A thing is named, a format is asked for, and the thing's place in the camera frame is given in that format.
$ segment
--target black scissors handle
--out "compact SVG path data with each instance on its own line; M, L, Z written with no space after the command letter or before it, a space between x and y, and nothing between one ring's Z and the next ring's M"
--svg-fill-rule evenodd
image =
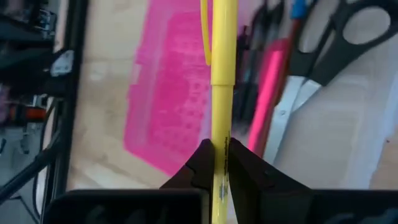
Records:
M315 50L313 52L304 53L299 50L300 36L305 27L305 23L308 21L309 14L315 5L316 1L311 4L305 22L303 22L298 31L298 37L294 40L290 71L292 75L306 76L322 86L329 84L342 69L347 67L363 53L390 39L398 32L397 0L360 0L354 3L347 3L346 0L340 0L337 10L331 15ZM368 7L379 7L385 10L390 16L390 26L385 33L374 40L364 44L351 44L343 37L344 28L354 14ZM335 31L333 42L324 56L315 65L315 62L320 56L333 30Z

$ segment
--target pink container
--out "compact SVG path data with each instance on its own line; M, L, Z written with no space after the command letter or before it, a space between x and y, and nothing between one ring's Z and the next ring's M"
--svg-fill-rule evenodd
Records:
M200 2L152 1L136 63L140 74L129 90L125 147L174 175L209 137L210 67Z

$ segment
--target scissor blade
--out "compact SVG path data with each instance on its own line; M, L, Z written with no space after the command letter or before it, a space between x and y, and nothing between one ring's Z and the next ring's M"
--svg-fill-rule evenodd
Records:
M312 80L306 81L304 83L304 85L301 87L301 89L297 95L297 99L294 102L293 111L296 111L297 109L299 109L321 87L322 87L321 84L319 84L317 82L314 82Z
M269 137L262 159L273 164L284 137L296 97L305 81L305 77L289 76L279 104L272 115Z

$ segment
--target yellow pen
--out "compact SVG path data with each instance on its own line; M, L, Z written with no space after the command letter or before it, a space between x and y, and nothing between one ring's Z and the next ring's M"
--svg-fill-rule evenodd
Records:
M211 64L211 141L215 147L212 224L226 223L228 148L231 138L235 84L238 0L213 0L213 38L210 52L207 0L201 0L201 29L205 58Z

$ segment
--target blue pen cap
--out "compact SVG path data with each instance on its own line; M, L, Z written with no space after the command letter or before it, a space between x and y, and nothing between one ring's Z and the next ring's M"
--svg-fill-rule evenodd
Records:
M307 13L307 5L305 0L295 0L290 14L291 19L301 19Z

